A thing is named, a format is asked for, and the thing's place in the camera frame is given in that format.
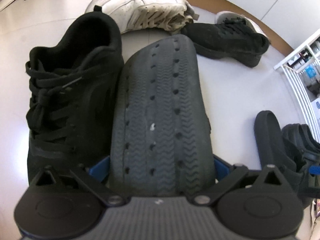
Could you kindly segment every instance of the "tiled floor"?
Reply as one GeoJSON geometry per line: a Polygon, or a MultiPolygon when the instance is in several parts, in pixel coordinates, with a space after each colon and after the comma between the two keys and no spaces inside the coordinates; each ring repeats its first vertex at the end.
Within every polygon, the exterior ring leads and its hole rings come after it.
{"type": "MultiPolygon", "coordinates": [[[[13,210],[28,186],[27,153],[30,92],[25,62],[34,46],[54,46],[91,0],[17,0],[0,12],[0,240],[20,234],[13,210]]],[[[196,8],[200,22],[212,23],[214,14],[196,8]]],[[[168,34],[143,30],[123,35],[123,54],[134,52],[168,34]]],[[[273,70],[283,58],[270,47],[259,65],[250,69],[232,59],[198,56],[201,89],[209,116],[214,153],[230,163],[259,169],[253,122],[261,110],[272,110],[280,125],[303,122],[284,77],[273,70]]],[[[309,239],[309,213],[298,236],[309,239]]]]}

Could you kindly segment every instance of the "white sneaker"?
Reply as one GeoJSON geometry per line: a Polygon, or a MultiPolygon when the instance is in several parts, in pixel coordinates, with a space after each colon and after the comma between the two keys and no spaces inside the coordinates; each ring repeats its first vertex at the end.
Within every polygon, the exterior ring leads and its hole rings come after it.
{"type": "Polygon", "coordinates": [[[85,12],[95,5],[115,20],[121,33],[157,27],[175,34],[199,17],[186,0],[92,0],[85,12]]]}
{"type": "Polygon", "coordinates": [[[262,35],[268,38],[268,36],[262,31],[262,29],[253,20],[245,17],[244,15],[237,14],[234,12],[229,12],[229,11],[218,12],[216,14],[215,23],[220,24],[220,23],[223,23],[226,19],[232,20],[237,18],[245,19],[247,26],[250,27],[254,32],[261,33],[262,35]]]}

